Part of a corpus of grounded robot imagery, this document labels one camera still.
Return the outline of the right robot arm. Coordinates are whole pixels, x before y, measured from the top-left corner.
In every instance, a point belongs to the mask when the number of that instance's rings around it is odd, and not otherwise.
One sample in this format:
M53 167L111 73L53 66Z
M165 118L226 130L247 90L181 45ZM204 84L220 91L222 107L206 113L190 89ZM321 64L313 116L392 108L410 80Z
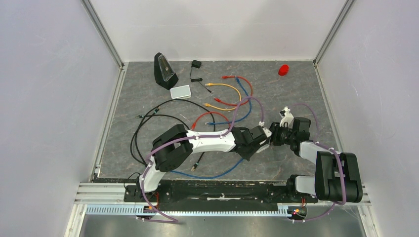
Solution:
M288 145L295 155L315 164L313 176L290 176L285 188L286 197L299 201L308 194L318 200L341 204L360 202L363 188L356 155L312 141L310 126L311 121L302 117L296 117L291 128L278 122L270 125L271 145Z

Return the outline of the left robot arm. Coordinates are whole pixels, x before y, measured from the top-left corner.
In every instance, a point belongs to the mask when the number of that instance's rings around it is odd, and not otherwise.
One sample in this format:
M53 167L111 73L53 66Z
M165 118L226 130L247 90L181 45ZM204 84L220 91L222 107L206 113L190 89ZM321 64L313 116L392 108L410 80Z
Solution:
M214 132L187 130L182 124L173 126L153 141L136 195L142 201L152 200L163 176L180 167L191 154L234 152L242 159L250 160L255 153L269 147L272 132L263 125L260 122L252 129L232 126Z

